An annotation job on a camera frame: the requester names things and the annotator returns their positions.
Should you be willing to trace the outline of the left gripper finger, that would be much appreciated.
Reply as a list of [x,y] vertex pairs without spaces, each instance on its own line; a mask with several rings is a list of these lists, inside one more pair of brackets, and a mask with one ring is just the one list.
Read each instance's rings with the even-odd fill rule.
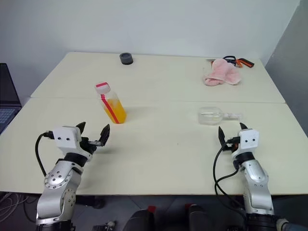
[[77,128],[77,138],[78,139],[81,139],[81,135],[82,135],[82,133],[84,131],[85,125],[86,125],[86,122],[81,122],[81,123],[76,125],[76,128]]
[[109,139],[109,135],[110,135],[110,125],[107,124],[101,131],[100,133],[100,138],[98,140],[98,146],[105,146],[105,144],[107,143],[108,139]]

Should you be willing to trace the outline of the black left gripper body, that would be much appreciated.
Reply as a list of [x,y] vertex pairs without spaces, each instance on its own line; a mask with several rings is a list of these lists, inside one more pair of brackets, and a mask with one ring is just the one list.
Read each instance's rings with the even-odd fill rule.
[[97,147],[101,145],[101,141],[90,141],[87,137],[81,137],[77,140],[77,154],[81,156],[93,156]]

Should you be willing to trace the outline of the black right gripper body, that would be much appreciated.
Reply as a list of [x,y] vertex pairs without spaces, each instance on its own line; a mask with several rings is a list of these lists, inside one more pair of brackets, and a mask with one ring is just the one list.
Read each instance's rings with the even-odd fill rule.
[[233,137],[227,141],[222,138],[222,150],[223,151],[231,151],[232,153],[238,149],[240,144],[240,137]]

